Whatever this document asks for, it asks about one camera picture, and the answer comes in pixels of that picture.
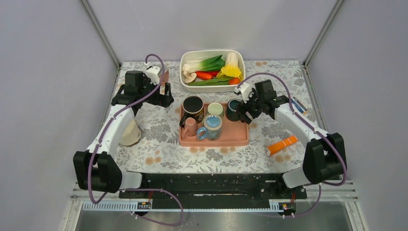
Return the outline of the large pink mug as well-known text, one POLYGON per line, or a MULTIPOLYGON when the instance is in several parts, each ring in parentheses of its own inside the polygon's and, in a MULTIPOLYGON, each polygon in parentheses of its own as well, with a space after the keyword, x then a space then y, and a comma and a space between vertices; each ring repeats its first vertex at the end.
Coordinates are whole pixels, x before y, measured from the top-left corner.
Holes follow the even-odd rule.
POLYGON ((161 68, 161 73, 159 74, 160 76, 160 81, 161 81, 161 85, 165 85, 168 80, 169 80, 169 70, 166 64, 164 65, 156 65, 158 67, 161 68))

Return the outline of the blue patterned mug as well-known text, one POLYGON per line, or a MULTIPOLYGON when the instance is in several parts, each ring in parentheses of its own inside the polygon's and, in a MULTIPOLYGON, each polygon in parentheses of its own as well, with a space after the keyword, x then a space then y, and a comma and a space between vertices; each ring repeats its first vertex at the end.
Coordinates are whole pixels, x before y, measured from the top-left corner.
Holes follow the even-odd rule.
POLYGON ((223 120, 218 115, 206 115, 203 119, 202 127, 196 131, 197 139, 216 141, 220 139, 222 133, 223 120))

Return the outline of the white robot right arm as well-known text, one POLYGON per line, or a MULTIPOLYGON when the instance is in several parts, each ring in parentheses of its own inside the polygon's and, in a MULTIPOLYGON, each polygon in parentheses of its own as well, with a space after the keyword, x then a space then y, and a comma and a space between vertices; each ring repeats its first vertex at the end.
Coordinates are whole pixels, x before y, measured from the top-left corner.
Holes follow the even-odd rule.
POLYGON ((264 113, 284 125, 305 147, 301 167, 283 173, 276 185, 276 192, 282 198, 288 198, 295 187, 307 184, 319 184, 346 173, 344 140, 338 133, 327 131, 312 124, 303 114, 293 108, 287 96, 278 96, 270 80, 250 87, 239 84, 235 94, 242 96, 236 110, 240 120, 250 124, 253 119, 264 113))

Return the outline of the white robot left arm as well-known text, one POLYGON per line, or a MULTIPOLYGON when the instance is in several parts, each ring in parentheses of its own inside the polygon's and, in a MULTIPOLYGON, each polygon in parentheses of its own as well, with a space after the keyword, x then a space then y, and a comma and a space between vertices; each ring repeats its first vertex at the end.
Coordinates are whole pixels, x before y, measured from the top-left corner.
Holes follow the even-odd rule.
POLYGON ((174 101, 169 83, 165 84, 165 92, 160 92, 162 73, 157 66, 125 73, 125 83, 113 97, 108 118, 97 137, 85 151, 74 154, 80 189, 104 193, 130 189, 138 198, 149 193, 149 185, 142 180, 142 174, 121 170, 113 156, 126 128, 144 103, 167 108, 174 101))

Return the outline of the dark teal mug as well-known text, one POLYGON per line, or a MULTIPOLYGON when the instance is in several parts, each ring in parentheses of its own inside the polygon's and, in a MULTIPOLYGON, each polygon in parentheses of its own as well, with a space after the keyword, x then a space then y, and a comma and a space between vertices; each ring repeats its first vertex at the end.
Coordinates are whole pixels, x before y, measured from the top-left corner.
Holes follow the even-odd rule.
POLYGON ((229 121, 236 122, 240 120, 240 116, 237 111, 237 106, 240 104, 241 100, 231 99, 227 103, 226 107, 226 117, 229 121))

